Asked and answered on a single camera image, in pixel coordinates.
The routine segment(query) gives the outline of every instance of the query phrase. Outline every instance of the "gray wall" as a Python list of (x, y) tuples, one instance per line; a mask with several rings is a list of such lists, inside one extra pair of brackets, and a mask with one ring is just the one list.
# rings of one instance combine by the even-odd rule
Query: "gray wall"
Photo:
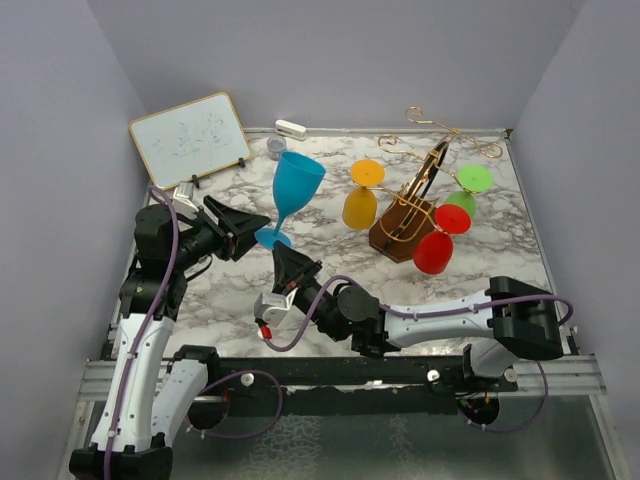
[(635, 0), (588, 1), (513, 145), (556, 286), (576, 303), (640, 478), (638, 25)]
[(244, 126), (515, 125), (583, 0), (88, 0), (156, 112), (227, 91)]
[(82, 0), (3, 1), (0, 45), (0, 477), (48, 480), (131, 248), (145, 112)]

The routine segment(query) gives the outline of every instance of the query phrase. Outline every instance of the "white eraser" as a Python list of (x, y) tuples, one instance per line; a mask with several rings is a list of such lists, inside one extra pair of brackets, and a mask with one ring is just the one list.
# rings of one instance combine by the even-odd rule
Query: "white eraser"
[(283, 137), (295, 138), (296, 140), (304, 140), (307, 138), (307, 129), (297, 123), (287, 122), (286, 120), (276, 120), (276, 133)]

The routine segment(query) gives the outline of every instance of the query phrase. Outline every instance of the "marble surface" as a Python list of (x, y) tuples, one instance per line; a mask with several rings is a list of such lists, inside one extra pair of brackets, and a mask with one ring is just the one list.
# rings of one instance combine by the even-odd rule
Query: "marble surface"
[[(425, 155), (442, 134), (401, 135), (397, 149)], [(197, 200), (211, 195), (221, 202), (247, 211), (269, 215), (275, 222), (271, 184), (277, 162), (269, 159), (266, 135), (250, 135), (254, 158), (245, 169), (229, 168), (201, 181)], [(499, 137), (481, 137), (497, 141)], [(474, 293), (488, 286), (488, 278), (508, 275), (548, 289), (540, 251), (535, 239), (511, 159), (504, 148), (499, 159), (484, 157), (471, 142), (456, 140), (449, 148), (446, 165), (452, 171), (477, 163), (489, 168), (494, 184), (477, 197), (478, 212), (469, 232), (455, 238), (453, 259), (444, 273), (420, 272), (412, 261), (396, 264), (368, 244), (368, 231), (354, 231), (342, 222), (342, 207), (351, 191), (349, 168), (362, 158), (378, 160), (386, 168), (383, 185), (398, 189), (418, 170), (419, 162), (406, 155), (381, 151), (377, 135), (310, 137), (304, 142), (288, 140), (289, 148), (317, 159), (327, 169), (317, 195), (302, 211), (289, 218), (283, 231), (294, 248), (314, 260), (322, 260), (320, 283), (342, 273), (358, 280), (373, 295), (388, 304), (422, 304)], [(430, 198), (457, 190), (454, 180), (440, 174)], [(376, 193), (378, 214), (391, 197)], [(165, 355), (183, 344), (212, 345), (223, 356), (341, 356), (356, 355), (349, 341), (335, 343), (311, 325), (293, 350), (281, 354), (266, 347), (257, 335), (253, 304), (260, 292), (271, 291), (271, 252), (256, 246), (237, 263), (214, 261), (206, 274), (194, 280), (184, 298), (175, 330)], [(288, 343), (303, 315), (292, 310), (274, 331), (274, 341)], [(460, 353), (470, 339), (427, 342), (403, 350), (403, 354), (445, 355)]]

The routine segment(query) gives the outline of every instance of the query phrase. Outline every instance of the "blue wine glass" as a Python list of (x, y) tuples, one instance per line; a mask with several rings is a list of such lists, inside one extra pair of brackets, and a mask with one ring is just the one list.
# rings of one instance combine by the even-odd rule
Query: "blue wine glass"
[(278, 209), (276, 228), (262, 228), (255, 233), (260, 245), (273, 249), (278, 241), (288, 247), (291, 240), (280, 231), (282, 222), (311, 201), (327, 173), (313, 158), (296, 152), (283, 152), (273, 178), (273, 200)]

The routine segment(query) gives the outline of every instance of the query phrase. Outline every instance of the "wine glass stem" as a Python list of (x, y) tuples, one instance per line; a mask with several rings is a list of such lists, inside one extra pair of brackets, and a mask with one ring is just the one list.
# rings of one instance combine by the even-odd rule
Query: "wine glass stem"
[(280, 227), (282, 226), (282, 222), (284, 222), (285, 217), (278, 217), (278, 223), (276, 223), (276, 228), (273, 230), (273, 236), (277, 236), (280, 231)]

